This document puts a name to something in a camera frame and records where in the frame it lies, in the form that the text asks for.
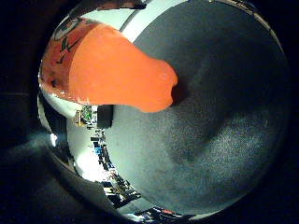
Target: light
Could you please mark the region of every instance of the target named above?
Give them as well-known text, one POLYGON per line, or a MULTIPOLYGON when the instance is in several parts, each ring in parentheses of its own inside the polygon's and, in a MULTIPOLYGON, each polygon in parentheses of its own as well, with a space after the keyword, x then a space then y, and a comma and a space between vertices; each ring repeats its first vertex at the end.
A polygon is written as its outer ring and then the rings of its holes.
POLYGON ((57 140, 57 136, 56 136, 54 133, 52 133, 52 134, 50 135, 50 141, 52 142, 52 145, 53 145, 54 147, 56 147, 56 140, 57 140))

